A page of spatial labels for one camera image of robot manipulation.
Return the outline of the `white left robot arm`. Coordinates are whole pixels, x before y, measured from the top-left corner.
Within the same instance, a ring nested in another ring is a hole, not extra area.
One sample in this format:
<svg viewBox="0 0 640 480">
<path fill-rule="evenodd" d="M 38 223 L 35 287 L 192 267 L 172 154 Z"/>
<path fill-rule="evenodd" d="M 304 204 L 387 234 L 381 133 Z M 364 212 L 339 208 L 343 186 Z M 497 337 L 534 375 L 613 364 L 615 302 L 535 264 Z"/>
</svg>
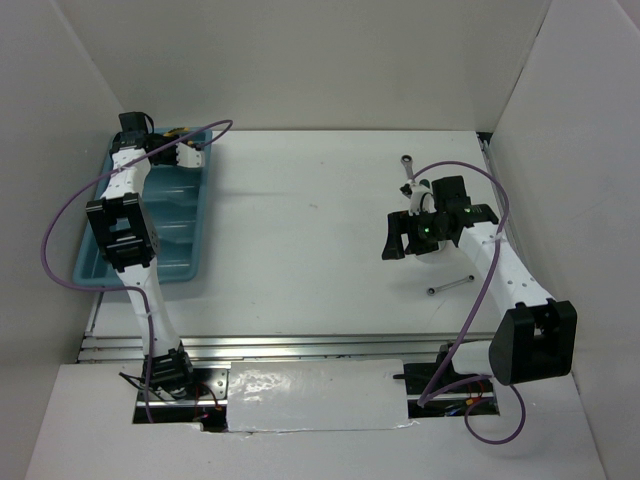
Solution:
<svg viewBox="0 0 640 480">
<path fill-rule="evenodd" d="M 121 131 L 109 150 L 114 173 L 86 213 L 98 249 L 127 288 L 141 329 L 142 388 L 164 391 L 174 399 L 196 390 L 197 374 L 177 335 L 158 279 L 160 240 L 142 194 L 153 165 L 200 167 L 202 154 L 179 135 L 158 134 L 142 112 L 119 115 Z"/>
</svg>

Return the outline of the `small yellow needle-nose pliers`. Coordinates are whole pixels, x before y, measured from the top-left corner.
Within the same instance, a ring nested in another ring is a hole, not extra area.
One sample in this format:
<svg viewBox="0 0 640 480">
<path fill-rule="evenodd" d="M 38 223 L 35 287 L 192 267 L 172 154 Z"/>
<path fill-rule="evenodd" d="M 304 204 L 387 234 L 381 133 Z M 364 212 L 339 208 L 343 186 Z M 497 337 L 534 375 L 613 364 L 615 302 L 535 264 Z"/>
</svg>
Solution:
<svg viewBox="0 0 640 480">
<path fill-rule="evenodd" d="M 189 132 L 189 129 L 186 127 L 173 128 L 165 132 L 163 136 L 167 138 L 180 137 L 188 132 Z"/>
</svg>

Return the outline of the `white tape roll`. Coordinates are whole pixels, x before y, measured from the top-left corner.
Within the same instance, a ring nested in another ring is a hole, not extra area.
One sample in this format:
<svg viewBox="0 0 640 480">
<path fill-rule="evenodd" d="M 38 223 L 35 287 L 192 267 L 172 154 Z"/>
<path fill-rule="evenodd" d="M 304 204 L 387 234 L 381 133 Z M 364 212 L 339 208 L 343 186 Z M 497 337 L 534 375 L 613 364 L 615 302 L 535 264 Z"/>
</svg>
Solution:
<svg viewBox="0 0 640 480">
<path fill-rule="evenodd" d="M 447 242 L 440 241 L 434 251 L 416 255 L 415 258 L 428 265 L 442 264 L 447 260 Z"/>
</svg>

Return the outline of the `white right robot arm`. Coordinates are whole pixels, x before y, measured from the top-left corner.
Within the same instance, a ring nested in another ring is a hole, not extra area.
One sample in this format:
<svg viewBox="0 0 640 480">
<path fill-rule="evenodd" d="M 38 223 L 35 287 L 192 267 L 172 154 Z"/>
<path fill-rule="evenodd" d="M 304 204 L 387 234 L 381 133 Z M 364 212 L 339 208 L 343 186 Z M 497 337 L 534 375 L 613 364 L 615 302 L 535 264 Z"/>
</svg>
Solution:
<svg viewBox="0 0 640 480">
<path fill-rule="evenodd" d="M 491 341 L 463 343 L 453 357 L 436 366 L 438 385 L 455 392 L 471 374 L 491 375 L 503 385 L 568 374 L 577 312 L 536 282 L 498 232 L 499 220 L 491 207 L 473 203 L 460 176 L 433 183 L 410 181 L 401 191 L 410 204 L 387 217 L 383 259 L 431 254 L 450 242 L 488 281 L 488 293 L 501 317 Z"/>
</svg>

